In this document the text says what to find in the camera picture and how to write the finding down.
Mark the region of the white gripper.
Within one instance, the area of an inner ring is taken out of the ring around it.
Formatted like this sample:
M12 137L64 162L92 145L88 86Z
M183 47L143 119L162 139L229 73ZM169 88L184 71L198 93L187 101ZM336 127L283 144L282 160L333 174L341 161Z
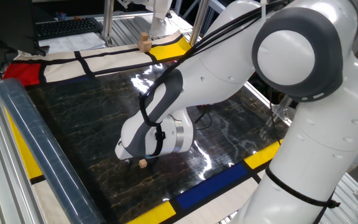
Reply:
M124 148L124 146L122 145L122 141L119 140L118 143L116 144L115 147L115 153L118 159L120 160L127 160L127 164L129 166L133 165L133 160L131 158L133 158L133 156L131 154L129 154L126 149ZM149 160L150 164L155 164L158 161L159 157L153 157Z

